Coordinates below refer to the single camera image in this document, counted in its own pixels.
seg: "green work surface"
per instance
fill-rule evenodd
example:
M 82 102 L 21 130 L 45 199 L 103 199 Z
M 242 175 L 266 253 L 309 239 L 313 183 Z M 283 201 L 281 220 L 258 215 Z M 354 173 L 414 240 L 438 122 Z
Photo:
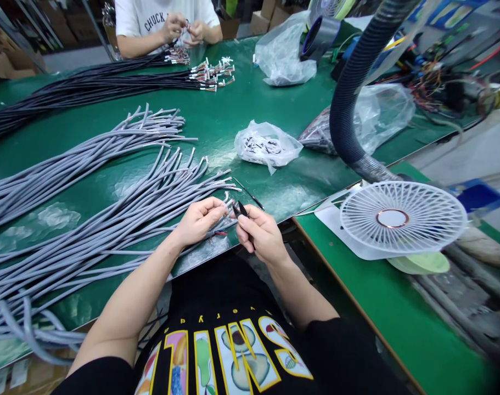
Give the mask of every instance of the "green work surface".
M 187 123 L 183 134 L 199 141 L 181 143 L 183 162 L 193 146 L 196 158 L 208 156 L 208 174 L 230 168 L 264 205 L 275 219 L 283 221 L 293 214 L 321 201 L 350 185 L 357 176 L 337 157 L 304 149 L 300 157 L 270 176 L 266 166 L 242 161 L 234 149 L 234 138 L 251 120 L 270 122 L 294 137 L 329 105 L 335 82 L 330 78 L 332 65 L 322 63 L 315 78 L 295 87 L 274 88 L 263 82 L 264 73 L 253 66 L 257 37 L 222 42 L 207 49 L 211 62 L 229 56 L 235 63 L 236 81 L 216 93 L 205 91 L 161 90 L 100 104 L 51 112 L 0 141 L 0 179 L 11 176 L 38 162 L 58 155 L 83 141 L 114 128 L 146 102 L 150 108 L 180 108 Z M 168 72 L 142 70 L 138 74 Z M 0 83 L 0 107 L 14 103 L 36 89 L 62 78 L 62 75 L 40 75 L 19 81 Z M 375 157 L 393 163 L 402 157 L 450 133 L 446 127 L 409 128 L 381 146 Z M 116 202 L 123 192 L 146 175 L 157 150 L 145 149 L 115 160 L 96 173 L 76 183 L 51 201 L 0 229 L 0 252 L 21 249 L 64 233 Z M 253 203 L 244 193 L 231 194 L 244 204 Z M 223 197 L 223 192 L 216 196 Z M 134 249 L 154 248 L 161 238 L 153 238 Z M 234 246 L 237 238 L 230 230 L 226 239 L 220 236 L 207 241 L 177 262 L 173 275 Z M 100 266 L 113 266 L 131 258 L 124 256 L 105 260 Z M 68 329 L 77 328 L 100 315 L 105 303 L 125 275 L 99 281 L 57 303 L 52 311 Z M 20 342 L 0 342 L 0 367 L 24 355 Z
M 391 170 L 427 181 L 406 162 Z M 493 365 L 444 323 L 405 273 L 384 259 L 358 258 L 315 215 L 296 220 L 427 394 L 492 392 L 496 380 Z M 486 225 L 481 229 L 488 233 L 492 228 Z

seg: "avocado print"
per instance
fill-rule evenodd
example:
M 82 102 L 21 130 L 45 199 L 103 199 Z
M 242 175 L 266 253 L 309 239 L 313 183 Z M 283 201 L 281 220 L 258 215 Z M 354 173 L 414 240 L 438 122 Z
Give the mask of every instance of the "avocado print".
M 244 334 L 246 335 L 246 338 L 250 343 L 250 346 L 253 346 L 255 343 L 255 333 L 246 325 L 242 325 L 242 327 L 244 330 Z M 248 347 L 244 342 L 243 336 L 239 332 L 239 328 L 237 326 L 233 326 L 231 328 L 231 331 L 232 331 L 233 348 L 235 349 L 235 352 L 244 353 L 248 351 Z M 222 334 L 222 342 L 227 348 L 230 348 L 228 341 L 228 334 L 226 332 Z
M 251 372 L 253 373 L 255 380 L 261 385 L 268 371 L 270 370 L 270 363 L 266 358 L 266 355 L 263 354 L 255 354 L 255 359 L 251 354 L 244 354 L 244 358 L 246 358 L 246 362 L 250 367 Z M 237 357 L 237 365 L 239 370 L 235 368 L 235 362 L 232 363 L 232 379 L 238 389 L 243 391 L 250 390 L 250 383 L 248 382 L 248 377 L 246 375 L 246 369 L 244 368 L 243 356 L 239 355 Z

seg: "fan grille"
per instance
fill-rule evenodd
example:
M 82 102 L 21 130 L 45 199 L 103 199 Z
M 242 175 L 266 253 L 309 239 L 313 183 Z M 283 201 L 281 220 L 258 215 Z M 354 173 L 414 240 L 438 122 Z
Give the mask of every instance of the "fan grille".
M 438 251 L 464 231 L 467 214 L 448 192 L 385 181 L 361 188 L 341 205 L 341 224 L 357 241 L 395 253 Z
M 345 2 L 345 0 L 312 0 L 310 3 L 310 26 L 320 16 L 335 17 Z

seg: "black t-shirt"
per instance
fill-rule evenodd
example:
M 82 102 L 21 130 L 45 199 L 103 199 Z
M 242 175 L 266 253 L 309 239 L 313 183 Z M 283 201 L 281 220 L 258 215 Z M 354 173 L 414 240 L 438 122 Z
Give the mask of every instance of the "black t-shirt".
M 173 280 L 168 320 L 135 368 L 121 358 L 89 362 L 53 395 L 407 394 L 343 318 L 290 326 L 269 288 L 236 256 Z

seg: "plastic bag with parts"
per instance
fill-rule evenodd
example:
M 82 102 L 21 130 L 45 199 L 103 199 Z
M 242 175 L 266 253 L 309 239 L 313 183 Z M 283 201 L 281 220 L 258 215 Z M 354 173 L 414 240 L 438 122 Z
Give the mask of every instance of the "plastic bag with parts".
M 354 109 L 354 129 L 369 155 L 405 128 L 414 116 L 411 91 L 401 84 L 379 84 L 361 89 Z M 297 139 L 307 148 L 337 155 L 330 138 L 330 106 L 312 121 Z
M 237 155 L 245 161 L 267 165 L 270 175 L 273 166 L 285 166 L 299 156 L 303 149 L 295 138 L 268 122 L 250 122 L 248 127 L 235 136 Z
M 310 11 L 289 17 L 255 44 L 255 59 L 268 85 L 287 86 L 307 82 L 316 75 L 315 60 L 299 60 L 300 39 Z

